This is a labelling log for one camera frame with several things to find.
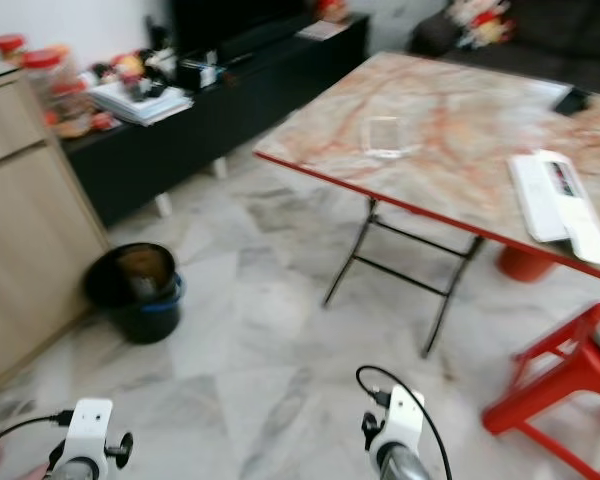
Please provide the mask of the black television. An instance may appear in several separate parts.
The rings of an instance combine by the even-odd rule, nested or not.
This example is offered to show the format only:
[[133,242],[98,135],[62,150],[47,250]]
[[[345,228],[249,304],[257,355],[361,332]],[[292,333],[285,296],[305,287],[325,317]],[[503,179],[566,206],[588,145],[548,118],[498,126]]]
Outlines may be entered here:
[[222,61],[281,41],[314,20],[306,0],[167,0],[181,55]]

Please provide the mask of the small red lid jar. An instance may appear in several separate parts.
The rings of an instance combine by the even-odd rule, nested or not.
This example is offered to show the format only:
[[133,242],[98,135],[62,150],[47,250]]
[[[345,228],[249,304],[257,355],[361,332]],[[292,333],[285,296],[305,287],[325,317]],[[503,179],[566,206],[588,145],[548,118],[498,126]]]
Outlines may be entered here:
[[17,35],[17,33],[0,35],[0,60],[15,65],[15,67],[21,67],[24,64],[26,51],[24,35]]

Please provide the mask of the long white printed box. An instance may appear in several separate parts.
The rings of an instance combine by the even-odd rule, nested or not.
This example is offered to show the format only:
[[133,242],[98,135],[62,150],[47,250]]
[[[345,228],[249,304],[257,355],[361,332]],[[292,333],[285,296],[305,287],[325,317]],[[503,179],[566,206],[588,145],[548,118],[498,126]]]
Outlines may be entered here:
[[570,157],[542,148],[507,164],[530,237],[569,242],[578,259],[600,265],[600,215]]

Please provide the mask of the clear plastic container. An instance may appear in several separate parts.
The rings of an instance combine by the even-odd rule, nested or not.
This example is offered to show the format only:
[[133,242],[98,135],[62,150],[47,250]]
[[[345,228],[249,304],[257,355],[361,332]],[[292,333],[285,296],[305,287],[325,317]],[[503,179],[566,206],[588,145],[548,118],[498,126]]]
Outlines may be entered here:
[[405,123],[400,116],[368,116],[361,129],[363,152],[378,159],[400,159],[408,155]]

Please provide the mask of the black folding table legs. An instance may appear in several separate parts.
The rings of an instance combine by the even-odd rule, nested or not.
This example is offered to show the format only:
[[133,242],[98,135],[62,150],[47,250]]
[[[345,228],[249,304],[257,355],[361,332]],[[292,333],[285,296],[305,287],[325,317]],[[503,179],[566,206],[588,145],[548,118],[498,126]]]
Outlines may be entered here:
[[[402,282],[414,285],[414,287],[422,288],[423,291],[437,294],[437,296],[441,298],[441,305],[438,307],[437,314],[434,316],[433,323],[431,324],[431,329],[429,329],[428,337],[425,339],[424,346],[420,348],[419,353],[420,358],[429,358],[434,351],[434,346],[436,346],[438,338],[440,338],[442,326],[445,325],[448,306],[450,306],[452,297],[454,297],[456,289],[459,287],[460,280],[463,279],[465,271],[468,270],[470,264],[472,264],[475,257],[478,256],[478,253],[482,251],[484,244],[486,244],[486,238],[474,234],[474,236],[470,238],[466,250],[452,250],[452,248],[443,246],[441,243],[433,242],[432,239],[416,236],[416,234],[408,232],[408,230],[402,230],[397,227],[392,227],[392,225],[388,223],[384,223],[377,212],[378,204],[379,200],[377,200],[376,197],[367,196],[367,215],[365,215],[363,223],[360,225],[358,237],[356,237],[354,244],[352,244],[350,255],[347,256],[345,264],[342,265],[342,268],[338,271],[336,278],[333,279],[331,287],[329,287],[326,293],[326,297],[323,298],[322,307],[326,308],[329,306],[329,302],[335,297],[338,288],[341,287],[346,274],[349,273],[351,266],[354,265],[355,262],[360,262],[360,264],[367,265],[369,268],[374,268],[381,271],[381,273],[391,275],[393,278],[402,280]],[[390,230],[390,232],[397,234],[397,236],[409,238],[411,241],[418,243],[427,244],[427,246],[434,248],[434,250],[450,253],[450,255],[457,257],[457,259],[459,259],[459,264],[457,264],[454,274],[451,275],[446,287],[438,288],[434,287],[434,285],[420,282],[420,280],[413,278],[413,276],[388,268],[388,266],[381,264],[381,262],[367,259],[367,257],[361,255],[360,248],[363,246],[364,239],[367,238],[367,234],[372,227]]]

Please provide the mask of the light wooden cabinet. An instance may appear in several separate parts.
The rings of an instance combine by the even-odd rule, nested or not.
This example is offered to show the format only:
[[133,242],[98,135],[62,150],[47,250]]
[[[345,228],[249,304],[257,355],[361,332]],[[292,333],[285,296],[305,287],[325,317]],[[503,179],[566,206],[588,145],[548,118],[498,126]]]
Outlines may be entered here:
[[32,82],[0,60],[0,387],[88,311],[80,282],[108,248]]

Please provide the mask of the round red stool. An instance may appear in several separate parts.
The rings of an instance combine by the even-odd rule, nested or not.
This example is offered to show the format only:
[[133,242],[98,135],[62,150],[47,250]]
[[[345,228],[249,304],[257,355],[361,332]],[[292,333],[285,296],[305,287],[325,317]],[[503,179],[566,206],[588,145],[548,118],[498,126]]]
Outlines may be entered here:
[[541,282],[556,266],[557,262],[509,246],[501,248],[496,259],[497,269],[515,282],[533,284]]

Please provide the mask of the white paper stack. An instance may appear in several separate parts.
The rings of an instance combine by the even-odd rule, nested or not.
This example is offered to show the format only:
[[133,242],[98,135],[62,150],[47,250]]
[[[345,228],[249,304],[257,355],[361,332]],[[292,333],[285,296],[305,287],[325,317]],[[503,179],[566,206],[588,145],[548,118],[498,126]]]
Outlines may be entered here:
[[120,81],[98,84],[89,88],[88,95],[99,109],[108,111],[123,122],[153,125],[169,116],[190,109],[194,101],[181,88],[168,87],[158,97],[134,100]]

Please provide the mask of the black phone stand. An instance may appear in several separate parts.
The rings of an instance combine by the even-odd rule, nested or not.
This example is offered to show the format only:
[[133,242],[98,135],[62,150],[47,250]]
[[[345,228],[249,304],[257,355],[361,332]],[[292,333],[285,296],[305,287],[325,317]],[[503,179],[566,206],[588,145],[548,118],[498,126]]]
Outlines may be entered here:
[[553,111],[562,116],[573,116],[589,108],[589,99],[591,93],[573,87],[553,106]]

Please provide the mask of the large red lid plastic jar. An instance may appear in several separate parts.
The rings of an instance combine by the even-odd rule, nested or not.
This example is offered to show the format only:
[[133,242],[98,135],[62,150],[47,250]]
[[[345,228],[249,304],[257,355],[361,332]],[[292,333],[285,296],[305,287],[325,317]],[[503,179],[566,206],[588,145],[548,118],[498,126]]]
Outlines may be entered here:
[[71,140],[93,131],[94,104],[67,46],[27,51],[21,67],[38,95],[45,123],[58,137]]

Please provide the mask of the red plastic stool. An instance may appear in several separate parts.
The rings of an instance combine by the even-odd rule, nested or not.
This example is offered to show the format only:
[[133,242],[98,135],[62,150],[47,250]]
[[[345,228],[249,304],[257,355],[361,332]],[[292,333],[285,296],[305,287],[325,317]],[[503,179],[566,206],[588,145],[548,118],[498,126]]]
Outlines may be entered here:
[[598,326],[600,302],[512,357],[514,371],[509,387],[480,416],[489,433],[520,431],[573,467],[585,480],[600,480],[600,471],[534,428],[530,421],[578,392],[600,396],[600,340],[594,338]]

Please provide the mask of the colourful figurine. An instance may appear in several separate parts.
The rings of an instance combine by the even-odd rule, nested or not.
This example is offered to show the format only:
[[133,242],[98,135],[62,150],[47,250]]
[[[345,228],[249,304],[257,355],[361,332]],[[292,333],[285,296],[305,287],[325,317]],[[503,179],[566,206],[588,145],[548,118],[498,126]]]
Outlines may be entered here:
[[112,67],[114,77],[132,101],[146,100],[145,64],[136,52],[114,56]]

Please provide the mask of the dark sofa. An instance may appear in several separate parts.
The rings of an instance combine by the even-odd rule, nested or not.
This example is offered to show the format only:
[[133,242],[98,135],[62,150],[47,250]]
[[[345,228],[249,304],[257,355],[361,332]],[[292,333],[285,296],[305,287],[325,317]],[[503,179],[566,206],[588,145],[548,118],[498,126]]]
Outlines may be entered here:
[[461,28],[434,14],[415,26],[408,52],[600,93],[600,0],[510,0],[506,17],[509,41],[465,50],[456,45]]

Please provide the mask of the black rubbish bin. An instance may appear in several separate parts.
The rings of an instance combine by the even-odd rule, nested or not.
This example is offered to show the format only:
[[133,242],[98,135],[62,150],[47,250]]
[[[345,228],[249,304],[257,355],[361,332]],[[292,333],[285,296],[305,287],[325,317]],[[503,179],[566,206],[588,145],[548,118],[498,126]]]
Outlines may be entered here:
[[[160,296],[150,300],[137,300],[118,268],[118,253],[121,248],[131,244],[153,244],[168,252],[172,282]],[[180,301],[185,293],[184,278],[178,273],[176,257],[162,244],[122,244],[104,253],[86,271],[82,289],[90,305],[102,312],[127,342],[140,346],[157,343],[175,332],[180,323]]]

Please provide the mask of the colourful plush decoration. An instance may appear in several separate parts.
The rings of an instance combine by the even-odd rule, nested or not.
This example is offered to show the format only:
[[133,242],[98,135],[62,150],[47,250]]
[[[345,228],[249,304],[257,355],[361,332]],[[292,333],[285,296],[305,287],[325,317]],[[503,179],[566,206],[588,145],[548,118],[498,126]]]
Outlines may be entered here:
[[505,14],[510,6],[511,0],[451,0],[443,13],[460,28],[455,46],[473,50],[509,41],[514,22]]

